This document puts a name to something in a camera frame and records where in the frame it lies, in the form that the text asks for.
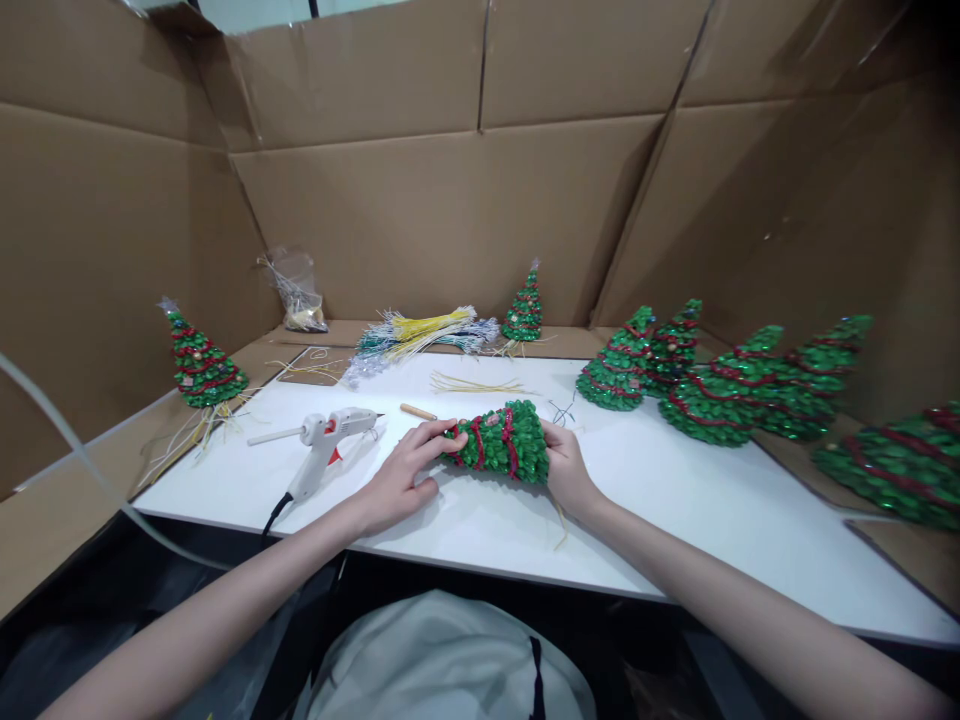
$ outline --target left hand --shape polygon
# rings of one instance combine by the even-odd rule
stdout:
[[[357,513],[361,536],[393,527],[437,496],[436,480],[427,478],[419,485],[413,480],[440,453],[459,452],[467,444],[466,433],[456,440],[443,437],[456,424],[456,419],[434,420],[408,430],[370,482],[344,501]]]

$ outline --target christmas tree craft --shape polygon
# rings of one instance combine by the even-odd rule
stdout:
[[[540,286],[537,283],[537,268],[540,261],[534,260],[527,275],[527,282],[517,293],[507,319],[500,327],[500,332],[509,340],[516,342],[530,342],[540,337]]]
[[[776,325],[765,327],[733,352],[688,372],[660,403],[660,414],[692,438],[727,447],[745,444],[762,412],[750,396],[775,380],[770,351],[782,334]]]
[[[445,436],[456,438],[464,432],[469,440],[463,450],[440,457],[474,470],[508,475],[518,482],[538,485],[547,482],[550,468],[547,443],[537,408],[529,400],[511,400],[500,410],[490,410],[473,420],[461,420]]]
[[[643,382],[650,360],[653,311],[644,305],[610,338],[577,378],[577,390],[607,410],[633,410],[643,401]]]
[[[187,405],[206,407],[235,397],[249,380],[223,350],[183,319],[175,302],[160,303],[170,321],[173,359],[180,368],[174,377]]]
[[[908,520],[960,530],[960,402],[864,428],[813,454],[841,485]]]
[[[647,395],[665,398],[693,365],[702,307],[699,300],[688,300],[681,312],[654,331],[644,381]]]
[[[873,319],[843,318],[830,332],[784,354],[777,381],[758,394],[766,405],[760,427],[791,440],[816,440],[837,414],[843,376],[853,371]]]

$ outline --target forearm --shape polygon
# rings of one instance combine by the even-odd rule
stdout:
[[[41,717],[139,720],[168,715],[358,536],[353,508],[341,503],[132,637]]]
[[[584,518],[812,718],[945,717],[949,701],[853,635],[604,500]]]

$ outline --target power cord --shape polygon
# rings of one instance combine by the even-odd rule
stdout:
[[[26,392],[27,395],[29,395],[40,407],[40,409],[43,410],[44,414],[50,418],[50,422],[52,422],[54,427],[57,428],[57,430],[63,436],[63,439],[67,441],[67,444],[70,446],[70,448],[77,453],[77,455],[80,457],[80,461],[86,465],[87,470],[90,471],[90,474],[93,475],[96,481],[100,484],[100,487],[107,494],[107,497],[118,503],[120,505],[120,510],[123,511],[123,513],[129,517],[135,525],[137,525],[147,535],[152,537],[165,548],[175,552],[180,557],[186,558],[187,560],[191,560],[201,565],[206,565],[207,567],[211,567],[215,570],[222,570],[226,572],[233,569],[232,565],[226,565],[215,560],[209,560],[205,557],[190,552],[186,548],[180,547],[173,542],[173,540],[159,532],[150,523],[148,523],[140,511],[128,503],[127,499],[107,481],[107,479],[100,472],[99,468],[94,465],[93,460],[90,459],[90,455],[87,453],[87,449],[80,441],[80,438],[77,437],[77,434],[73,431],[73,428],[70,427],[70,424],[66,421],[66,419],[64,419],[63,415],[60,414],[60,411],[57,410],[56,406],[50,401],[50,398],[44,394],[43,390],[41,390],[39,386],[33,382],[33,380],[27,377],[26,373],[10,362],[7,356],[2,352],[0,352],[0,368],[3,368],[3,371],[6,372],[7,375],[9,375],[17,385],[23,388],[24,392]],[[274,512],[279,514],[280,510],[277,509]]]
[[[270,519],[267,520],[267,524],[263,528],[263,532],[260,534],[260,547],[264,548],[267,546],[267,535],[270,533],[270,528],[273,527],[273,521],[276,520],[280,513],[283,512],[283,509],[293,502],[293,495],[290,493],[284,493],[283,497],[280,498],[280,502],[277,503],[277,506],[270,513]]]

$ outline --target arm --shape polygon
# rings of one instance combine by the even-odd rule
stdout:
[[[609,500],[576,437],[543,423],[551,493],[571,515],[812,718],[939,718],[950,701],[845,630]]]
[[[437,495],[414,476],[467,436],[441,433],[456,420],[410,430],[367,485],[330,512],[251,558],[137,633],[104,658],[46,712],[54,718],[140,720],[168,715],[341,550],[413,515]]]

